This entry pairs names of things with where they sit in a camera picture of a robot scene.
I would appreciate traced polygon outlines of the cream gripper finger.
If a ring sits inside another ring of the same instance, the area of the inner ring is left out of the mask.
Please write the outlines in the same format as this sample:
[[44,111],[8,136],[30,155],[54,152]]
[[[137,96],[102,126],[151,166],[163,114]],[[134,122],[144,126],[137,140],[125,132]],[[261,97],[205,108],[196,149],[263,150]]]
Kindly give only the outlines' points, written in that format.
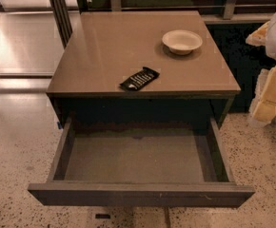
[[255,47],[264,46],[266,44],[266,31],[268,24],[269,22],[265,22],[259,28],[249,34],[246,38],[246,43]]
[[253,127],[264,127],[276,117],[276,66],[261,70],[248,112],[248,122]]

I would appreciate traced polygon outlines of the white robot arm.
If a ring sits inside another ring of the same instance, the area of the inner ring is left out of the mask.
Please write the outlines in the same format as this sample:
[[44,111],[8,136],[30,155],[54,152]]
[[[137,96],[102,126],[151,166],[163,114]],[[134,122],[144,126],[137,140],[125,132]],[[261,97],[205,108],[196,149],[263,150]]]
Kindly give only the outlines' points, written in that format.
[[[271,19],[253,31],[246,43],[264,46],[266,56],[276,61],[276,12]],[[264,127],[276,117],[276,66],[262,69],[256,83],[255,97],[249,107],[248,122],[254,127]]]

